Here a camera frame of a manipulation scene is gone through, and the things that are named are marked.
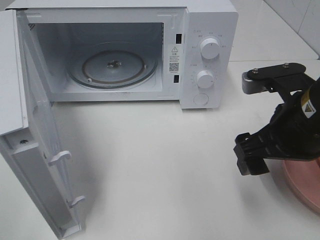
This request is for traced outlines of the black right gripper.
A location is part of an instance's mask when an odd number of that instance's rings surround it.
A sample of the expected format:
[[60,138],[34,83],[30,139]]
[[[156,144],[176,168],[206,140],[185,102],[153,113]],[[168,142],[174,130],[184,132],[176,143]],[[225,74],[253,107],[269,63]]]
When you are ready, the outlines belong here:
[[233,151],[242,176],[269,173],[264,159],[314,160],[320,156],[320,81],[307,85],[305,71],[304,65],[290,62],[242,74],[245,94],[278,92],[283,100],[259,137],[246,132],[235,138]]

